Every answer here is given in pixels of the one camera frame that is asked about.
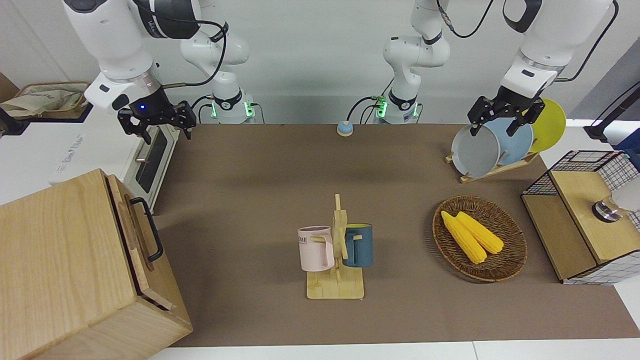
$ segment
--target blue mug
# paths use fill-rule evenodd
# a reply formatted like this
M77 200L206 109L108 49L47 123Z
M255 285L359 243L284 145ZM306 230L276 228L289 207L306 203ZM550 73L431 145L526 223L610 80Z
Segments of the blue mug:
M342 264L355 268L366 268L373 264L373 226L371 224L347 224L344 234L348 259Z

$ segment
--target brown table surface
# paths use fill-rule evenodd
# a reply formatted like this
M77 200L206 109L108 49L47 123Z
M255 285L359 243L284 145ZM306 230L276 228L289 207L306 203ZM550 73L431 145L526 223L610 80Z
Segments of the brown table surface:
M156 204L160 237L194 333L181 347L629 338L640 333L610 286L561 285L520 193L531 165L460 184L444 162L460 126L198 126L176 147ZM363 300L308 300L296 230L330 225L333 194L374 228ZM433 253L443 200L490 199L520 225L529 259L477 284Z

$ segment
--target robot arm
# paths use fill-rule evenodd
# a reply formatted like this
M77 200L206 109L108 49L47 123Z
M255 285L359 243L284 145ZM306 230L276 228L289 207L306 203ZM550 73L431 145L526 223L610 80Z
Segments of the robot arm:
M449 0L441 1L446 7ZM440 67L449 59L451 49L442 37L442 18L436 0L416 0L411 25L419 37L392 37L385 44L384 57L394 70L394 80L385 94L381 116L391 124L403 124L411 118L422 79L414 67Z
M520 126L534 123L545 106L540 94L557 79L612 4L612 0L525 2L527 8L518 21L509 19L503 9L507 24L525 38L497 95L479 97L467 114L474 125L473 135L480 126L500 117L515 118L507 130L509 136Z
M195 20L197 0L138 0L157 13ZM152 72L153 57L142 46L140 27L152 37L189 38L199 29L195 22L175 22L153 16L131 0L63 0L71 25L100 66L100 74L87 88L86 98L118 120L127 134L150 142L147 127L171 124L191 137L196 117L188 102L173 105ZM137 124L131 117L139 120Z
M214 19L228 28L224 19L216 18L216 0L202 0L201 5L202 15L205 18ZM200 69L206 76L216 72L219 60L223 57L220 69L211 82L214 122L241 124L253 116L251 109L253 97L240 88L236 73L231 66L243 64L249 59L249 45L231 30L225 31L227 39L225 44L221 45L220 37L216 37L217 34L212 33L212 29L214 28L203 28L189 40L182 40L180 51L185 60Z

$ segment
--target mug rack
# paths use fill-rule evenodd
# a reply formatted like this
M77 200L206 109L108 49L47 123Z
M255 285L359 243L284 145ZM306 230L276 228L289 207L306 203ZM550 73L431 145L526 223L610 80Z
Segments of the mug rack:
M344 266L348 259L344 234L347 229L347 211L340 205L340 194L335 194L335 210L332 224L333 257L335 265L321 272L307 272L307 297L320 299L362 299L364 279L362 268Z

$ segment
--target cable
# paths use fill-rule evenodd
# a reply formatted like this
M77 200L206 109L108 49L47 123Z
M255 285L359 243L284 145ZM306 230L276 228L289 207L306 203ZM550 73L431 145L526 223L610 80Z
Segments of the cable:
M387 84L387 87L382 90L382 93L380 93L380 96L384 96L385 92L389 89L389 87L391 86L391 84L394 82L394 78L391 78L391 80L389 81L389 84ZM367 120L365 120L365 124L369 122L369 118L371 118L371 114L373 114L374 109L371 109L371 111L369 112L369 115L367 116Z
M374 105L369 105L369 106L367 106L366 108L364 108L364 110L362 110L362 114L360 115L360 125L362 125L362 119L364 119L364 113L366 113L366 112L367 112L367 109L368 109L368 108L372 108L372 109L371 109L371 112L373 112L373 111L374 111L374 109L373 109L373 108L377 108L377 107L378 107L378 103L376 103L376 104L374 104Z
M618 17L619 10L620 10L620 6L618 5L617 0L613 0L613 16L611 17L611 20L609 21L607 26L604 28L604 30L602 30L602 32L601 32L600 36L598 37L598 39L596 40L596 42L593 43L593 47L591 48L591 50L589 50L589 53L587 54L587 57L584 58L584 61L582 62L582 65L578 69L578 72L576 72L575 75L570 77L570 78L557 78L556 79L556 83L568 83L569 81L575 80L575 78L577 78L578 75L580 75L580 73L584 69L585 65L587 65L587 61L589 61L589 58L593 54L593 51L595 51L596 47L598 47L598 44L600 43L600 41L602 40L604 35L607 33L607 31L609 30L609 28L611 27L613 22Z
M216 77L216 75L218 75L218 72L220 71L220 67L222 67L222 62L225 59L225 53L227 52L227 32L225 31L225 28L222 25L218 24L217 22L208 21L208 20L181 20L181 19L166 17L163 15L158 15L156 12L153 12L150 8L147 8L146 6L141 4L140 0L132 0L132 1L138 8L141 8L142 10L145 10L149 14L155 17L159 17L160 19L175 21L175 22L185 22L188 24L195 23L195 24L213 25L219 28L220 31L222 32L222 51L220 52L220 60L218 61L218 66L216 66L216 70L213 72L213 74L211 74L211 76L209 76L209 78L206 79L205 81L201 81L199 83L169 84L166 86L166 88L175 88L175 87L183 87L183 86L201 86L210 82L211 80L213 80L213 78Z
M266 124L266 122L264 121L264 110L262 109L262 105L258 104L257 102L252 102L251 106L257 106L260 108L260 115L262 116L262 123Z
M202 106L200 107L200 109L198 109L198 122L199 122L199 123L201 123L201 124L202 124L202 118L201 118L200 116L201 116L201 114L202 114L202 108L204 108L204 107L206 107L206 108L212 108L212 107L213 107L213 105L211 105L211 104L204 104L204 105L202 105Z
M600 115L598 115L595 119L593 119L593 122L591 123L591 126L593 126L593 124L596 123L596 121L598 121L598 119L600 117L602 117L602 115L604 115L604 113L607 112L607 110L609 110L609 108L611 108L611 106L613 106L616 102L618 102L618 100L620 100L621 97L623 97L624 95L626 95L628 92L630 92L631 90L633 90L633 88L635 88L636 86L640 85L640 81L636 82L635 84L631 85L630 88L628 88L625 92L623 92L622 94L620 94L620 96L618 96L615 100L613 100L613 102L611 102L609 104L609 106L607 106L607 108L600 113Z
M422 111L424 110L424 105L422 105L422 103L418 103L418 105L416 106L420 106L420 112L418 113L418 119L415 121L415 123L419 123L420 122L420 117L422 116Z
M193 105L191 105L191 108L192 108L192 109L195 109L195 108L196 108L196 106L198 105L198 103L199 103L200 101L203 101L204 99L207 99L208 97L209 97L209 95L204 95L204 96L199 97L199 98L198 98L198 100L196 100L196 101L193 103Z
M364 101L367 101L367 100L377 100L377 99L378 99L377 96L367 96L367 97L363 97L362 99L358 100L351 107L351 110L349 110L349 115L347 115L347 121L349 121L349 119L351 118L351 114L353 113L353 110L355 110L358 105L362 104Z
M476 31L478 31L478 29L484 22L484 18L486 17L486 14L489 13L489 9L491 8L491 5L493 5L493 0L489 1L489 5L486 6L486 10L484 11L482 18L480 18L480 22L478 22L478 25L476 26L476 28L467 35L460 35L459 33L456 32L456 30L453 28L453 24L451 23L451 19L449 18L449 15L447 15L447 11L444 10L442 6L440 6L440 0L436 0L436 3L438 4L438 11L442 16L442 20L444 20L445 25L449 27L449 30L451 30L453 35L456 35L459 38L469 38L473 36L476 33Z

